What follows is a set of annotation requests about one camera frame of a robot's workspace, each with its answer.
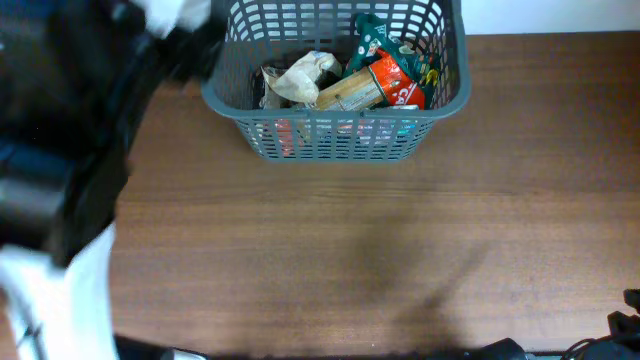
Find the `Kleenex tissue multipack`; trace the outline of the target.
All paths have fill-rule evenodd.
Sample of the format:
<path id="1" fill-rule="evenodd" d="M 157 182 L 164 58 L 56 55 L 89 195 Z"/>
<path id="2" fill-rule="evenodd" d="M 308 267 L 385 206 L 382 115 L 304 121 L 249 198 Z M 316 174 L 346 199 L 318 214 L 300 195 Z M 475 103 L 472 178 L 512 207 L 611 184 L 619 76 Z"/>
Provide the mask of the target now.
<path id="1" fill-rule="evenodd" d="M 393 137 L 407 137 L 416 128 L 415 120 L 371 120 L 358 122 L 356 130 L 349 120 L 338 120 L 336 125 L 324 122 L 316 126 L 316 137 L 319 141 L 348 143 L 355 138 L 355 143 L 369 146 L 386 145 Z"/>

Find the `brown snack bag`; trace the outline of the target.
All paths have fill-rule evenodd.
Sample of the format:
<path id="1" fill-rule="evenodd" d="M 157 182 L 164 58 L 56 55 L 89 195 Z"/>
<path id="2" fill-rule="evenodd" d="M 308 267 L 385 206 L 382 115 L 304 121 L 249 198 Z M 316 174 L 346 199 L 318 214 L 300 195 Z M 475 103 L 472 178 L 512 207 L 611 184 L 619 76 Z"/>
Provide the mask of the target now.
<path id="1" fill-rule="evenodd" d="M 261 75 L 264 82 L 264 95 L 261 98 L 259 105 L 265 110 L 275 110 L 282 108 L 289 108 L 291 102 L 278 95 L 273 86 L 276 81 L 285 73 L 284 70 L 266 66 L 261 68 Z"/>

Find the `beige packet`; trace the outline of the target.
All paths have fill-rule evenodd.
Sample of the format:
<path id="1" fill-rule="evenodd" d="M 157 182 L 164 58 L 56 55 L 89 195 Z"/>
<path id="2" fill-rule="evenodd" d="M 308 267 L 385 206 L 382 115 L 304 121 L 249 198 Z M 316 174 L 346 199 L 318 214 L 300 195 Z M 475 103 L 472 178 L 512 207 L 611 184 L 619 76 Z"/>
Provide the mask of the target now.
<path id="1" fill-rule="evenodd" d="M 299 58 L 276 81 L 275 92 L 291 105 L 315 103 L 321 90 L 342 78 L 343 66 L 327 52 L 309 51 Z"/>

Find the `orange spaghetti packet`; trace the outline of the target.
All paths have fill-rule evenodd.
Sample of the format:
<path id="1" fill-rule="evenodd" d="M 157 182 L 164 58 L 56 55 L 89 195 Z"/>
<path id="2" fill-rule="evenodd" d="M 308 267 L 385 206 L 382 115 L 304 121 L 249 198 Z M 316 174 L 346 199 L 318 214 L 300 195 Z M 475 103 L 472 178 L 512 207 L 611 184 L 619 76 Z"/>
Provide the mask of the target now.
<path id="1" fill-rule="evenodd" d="M 314 111 L 330 111 L 330 112 L 357 112 L 364 110 L 376 110 L 376 109 L 388 109 L 388 110 L 420 110 L 417 105 L 401 105 L 391 106 L 386 103 L 385 96 L 381 89 L 376 85 L 372 74 L 369 70 L 363 68 L 362 70 L 352 74 L 348 77 L 337 81 L 335 84 L 329 86 L 320 91 L 319 96 L 315 103 L 311 104 L 295 104 L 297 109 L 310 109 Z M 331 125 L 336 125 L 337 121 L 330 121 Z M 349 120 L 353 123 L 353 130 L 356 130 L 358 122 L 360 120 Z M 312 131 L 316 130 L 316 126 L 301 123 L 298 126 L 298 133 L 301 138 L 308 142 L 311 140 Z M 395 140 L 404 140 L 407 137 L 393 137 Z M 379 148 L 381 146 L 389 146 L 391 141 L 386 145 L 375 146 L 371 143 L 369 146 Z M 322 145 L 326 145 L 329 142 L 319 141 Z M 349 142 L 353 142 L 358 149 L 366 146 L 356 144 L 355 138 L 351 138 Z M 336 147 L 343 151 L 346 149 L 348 143 L 336 142 Z"/>

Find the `green Nescafe coffee bag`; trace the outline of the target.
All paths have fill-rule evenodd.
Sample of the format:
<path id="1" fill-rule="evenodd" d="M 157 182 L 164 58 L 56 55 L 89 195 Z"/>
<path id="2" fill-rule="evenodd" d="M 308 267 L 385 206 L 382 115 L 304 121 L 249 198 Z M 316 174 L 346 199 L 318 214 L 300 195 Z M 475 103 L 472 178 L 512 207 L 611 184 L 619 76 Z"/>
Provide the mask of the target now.
<path id="1" fill-rule="evenodd" d="M 387 104 L 430 109 L 440 78 L 440 56 L 412 50 L 392 35 L 390 26 L 374 14 L 357 14 L 355 29 L 360 40 L 343 76 L 365 68 L 372 74 Z"/>

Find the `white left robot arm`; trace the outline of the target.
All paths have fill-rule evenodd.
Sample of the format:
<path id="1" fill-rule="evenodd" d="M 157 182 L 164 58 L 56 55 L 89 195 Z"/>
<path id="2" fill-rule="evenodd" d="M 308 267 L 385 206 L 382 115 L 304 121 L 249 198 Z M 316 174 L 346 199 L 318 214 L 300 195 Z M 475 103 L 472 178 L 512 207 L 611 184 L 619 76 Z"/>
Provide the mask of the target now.
<path id="1" fill-rule="evenodd" d="M 159 358 L 118 343 L 109 262 L 132 144 L 164 81 L 209 77 L 209 1 L 1 5 L 1 293 L 23 359 Z"/>

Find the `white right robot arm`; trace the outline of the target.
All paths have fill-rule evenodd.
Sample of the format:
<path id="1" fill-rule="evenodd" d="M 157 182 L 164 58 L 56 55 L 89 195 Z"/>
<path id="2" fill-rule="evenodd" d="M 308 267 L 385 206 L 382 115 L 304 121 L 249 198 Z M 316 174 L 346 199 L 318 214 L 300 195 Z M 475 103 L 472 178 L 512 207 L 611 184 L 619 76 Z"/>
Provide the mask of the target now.
<path id="1" fill-rule="evenodd" d="M 639 360 L 639 290 L 623 291 L 624 302 L 636 311 L 620 311 L 607 316 L 610 334 L 587 338 L 560 352 L 528 352 L 513 339 L 505 338 L 477 350 L 466 352 L 472 360 Z"/>

